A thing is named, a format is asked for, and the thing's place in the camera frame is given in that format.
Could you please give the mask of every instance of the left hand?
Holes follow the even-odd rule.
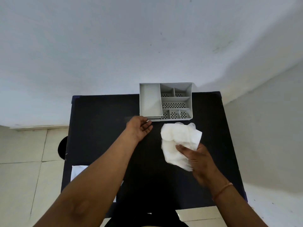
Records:
[[[151,130],[152,122],[148,121],[143,116],[134,116],[126,124],[126,131],[129,132],[139,142],[141,141]]]

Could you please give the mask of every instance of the black table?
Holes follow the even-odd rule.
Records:
[[[246,198],[220,92],[192,94],[193,119],[202,131],[201,142],[208,148],[219,170]],[[70,182],[71,166],[89,165],[116,140],[134,115],[139,115],[139,95],[74,96],[61,191]],[[153,122],[153,130],[135,149],[129,162],[117,202],[130,191],[141,191],[142,201],[169,195],[173,208],[214,206],[209,191],[199,186],[191,172],[165,162],[160,130],[164,123]],[[106,217],[112,216],[113,203]]]

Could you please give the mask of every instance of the tile floor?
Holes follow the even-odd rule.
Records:
[[[0,126],[1,227],[32,227],[60,194],[64,160],[57,148],[67,135],[67,128],[15,131]],[[177,213],[189,227],[226,226],[215,206]]]

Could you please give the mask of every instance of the forearm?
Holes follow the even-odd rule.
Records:
[[[214,197],[228,183],[228,180],[218,172],[209,182],[208,187]],[[267,225],[240,196],[234,186],[228,186],[215,198],[215,203],[228,227],[256,227]]]
[[[66,186],[37,226],[51,226],[54,221],[63,226],[100,226],[137,144],[124,131],[101,157]]]

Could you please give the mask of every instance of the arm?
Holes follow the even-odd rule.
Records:
[[[209,188],[228,227],[267,227],[234,186],[228,186],[220,192],[229,181],[218,170],[204,145],[200,143],[197,151],[181,145],[176,146],[176,149],[188,158],[193,168],[193,175],[199,184]]]
[[[40,218],[39,226],[100,226],[123,180],[131,155],[152,129],[133,117],[110,148],[72,180]]]

